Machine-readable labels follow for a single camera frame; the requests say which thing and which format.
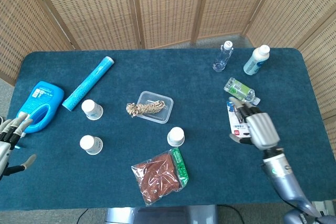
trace green bottle label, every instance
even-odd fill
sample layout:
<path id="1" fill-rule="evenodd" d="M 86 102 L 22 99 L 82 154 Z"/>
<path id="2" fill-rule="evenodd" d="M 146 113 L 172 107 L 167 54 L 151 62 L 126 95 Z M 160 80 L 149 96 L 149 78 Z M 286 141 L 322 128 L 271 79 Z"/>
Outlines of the green bottle label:
<path id="1" fill-rule="evenodd" d="M 177 176 L 179 177 L 182 187 L 185 187 L 189 180 L 189 177 L 178 147 L 172 149 L 172 157 L 174 165 L 176 167 Z"/>
<path id="2" fill-rule="evenodd" d="M 234 80 L 231 88 L 229 89 L 229 93 L 242 100 L 247 96 L 249 90 L 250 88 L 248 86 L 245 86 L 240 81 Z"/>

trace white cup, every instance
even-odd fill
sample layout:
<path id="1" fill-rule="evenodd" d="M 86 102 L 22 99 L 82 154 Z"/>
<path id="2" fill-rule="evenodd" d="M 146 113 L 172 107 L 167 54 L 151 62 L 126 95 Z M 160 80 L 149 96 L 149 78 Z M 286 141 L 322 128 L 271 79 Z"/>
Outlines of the white cup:
<path id="1" fill-rule="evenodd" d="M 97 155 L 103 149 L 103 141 L 96 136 L 86 135 L 82 137 L 79 145 L 90 155 Z"/>
<path id="2" fill-rule="evenodd" d="M 184 143 L 184 131 L 180 127 L 173 127 L 168 135 L 167 141 L 172 147 L 181 146 Z"/>
<path id="3" fill-rule="evenodd" d="M 103 115 L 103 107 L 90 99 L 83 101 L 82 110 L 90 120 L 98 120 Z"/>

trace clear plastic bottle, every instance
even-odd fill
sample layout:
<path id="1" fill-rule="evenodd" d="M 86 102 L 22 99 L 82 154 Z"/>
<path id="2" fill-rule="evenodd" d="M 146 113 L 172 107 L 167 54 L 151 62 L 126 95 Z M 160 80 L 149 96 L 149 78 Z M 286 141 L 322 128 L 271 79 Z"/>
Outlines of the clear plastic bottle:
<path id="1" fill-rule="evenodd" d="M 256 97 L 253 89 L 250 89 L 233 77 L 228 80 L 224 86 L 224 90 L 243 102 L 250 102 L 253 105 L 258 105 L 260 102 L 260 98 Z"/>
<path id="2" fill-rule="evenodd" d="M 221 45 L 221 52 L 218 54 L 218 56 L 215 59 L 214 64 L 212 65 L 212 68 L 216 72 L 221 72 L 226 67 L 227 62 L 230 59 L 230 56 L 233 52 L 232 42 L 227 40 L 223 45 Z"/>

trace plastic container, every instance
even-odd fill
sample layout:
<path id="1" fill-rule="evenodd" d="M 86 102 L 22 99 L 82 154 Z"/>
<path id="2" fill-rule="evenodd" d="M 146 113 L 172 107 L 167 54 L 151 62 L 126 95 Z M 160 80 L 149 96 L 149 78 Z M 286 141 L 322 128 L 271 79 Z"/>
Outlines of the plastic container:
<path id="1" fill-rule="evenodd" d="M 258 105 L 260 102 L 260 98 L 256 97 L 253 89 L 250 89 L 233 77 L 227 81 L 224 90 L 243 102 L 249 102 L 253 105 Z"/>
<path id="2" fill-rule="evenodd" d="M 254 49 L 252 56 L 243 67 L 244 72 L 249 76 L 256 74 L 265 61 L 268 60 L 269 51 L 270 48 L 267 45 Z"/>
<path id="3" fill-rule="evenodd" d="M 155 114 L 142 114 L 137 115 L 140 118 L 150 120 L 156 123 L 166 123 L 168 122 L 170 113 L 172 112 L 174 101 L 170 97 L 165 97 L 164 95 L 152 93 L 149 91 L 143 91 L 140 94 L 137 104 L 150 104 L 156 101 L 164 101 L 164 107 L 162 110 Z"/>
<path id="4" fill-rule="evenodd" d="M 93 121 L 100 119 L 104 112 L 102 106 L 90 99 L 83 101 L 81 107 L 86 117 Z"/>
<path id="5" fill-rule="evenodd" d="M 232 45 L 233 45 L 232 42 L 229 40 L 227 40 L 223 45 L 221 45 L 221 52 L 216 57 L 214 64 L 212 65 L 212 68 L 216 72 L 222 72 L 225 69 L 233 52 Z"/>
<path id="6" fill-rule="evenodd" d="M 46 127 L 53 119 L 63 97 L 63 89 L 45 81 L 38 82 L 16 115 L 19 117 L 24 112 L 28 114 L 27 119 L 33 119 L 25 133 L 34 133 Z"/>
<path id="7" fill-rule="evenodd" d="M 180 127 L 173 127 L 168 135 L 167 141 L 172 147 L 179 147 L 184 143 L 184 131 Z"/>
<path id="8" fill-rule="evenodd" d="M 97 155 L 103 149 L 103 141 L 96 136 L 83 136 L 79 142 L 79 145 L 90 155 Z"/>

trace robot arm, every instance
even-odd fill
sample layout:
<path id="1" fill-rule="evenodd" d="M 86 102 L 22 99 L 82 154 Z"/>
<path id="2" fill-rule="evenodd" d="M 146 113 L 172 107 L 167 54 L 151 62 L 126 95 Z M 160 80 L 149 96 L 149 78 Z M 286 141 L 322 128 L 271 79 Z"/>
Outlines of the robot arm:
<path id="1" fill-rule="evenodd" d="M 290 201 L 297 202 L 297 206 L 293 206 L 295 209 L 285 215 L 285 223 L 312 223 L 309 222 L 309 218 L 311 218 L 313 222 L 323 221 L 320 220 L 322 217 L 321 213 L 315 209 L 304 195 L 285 154 L 283 153 L 283 149 L 277 147 L 280 137 L 269 115 L 261 112 L 259 108 L 252 106 L 249 103 L 243 103 L 235 98 L 230 98 L 230 100 L 235 104 L 242 114 L 242 117 L 246 120 L 251 133 L 251 139 L 239 139 L 232 134 L 230 137 L 235 142 L 253 144 L 259 150 L 263 151 L 263 168 L 271 180 L 274 189 L 280 198 L 291 206 L 293 205 L 289 203 Z"/>
<path id="2" fill-rule="evenodd" d="M 14 120 L 7 120 L 0 125 L 0 180 L 3 176 L 26 170 L 36 159 L 36 154 L 21 165 L 8 167 L 12 150 L 19 141 L 24 130 L 32 123 L 32 119 L 26 121 L 27 114 L 22 114 Z"/>

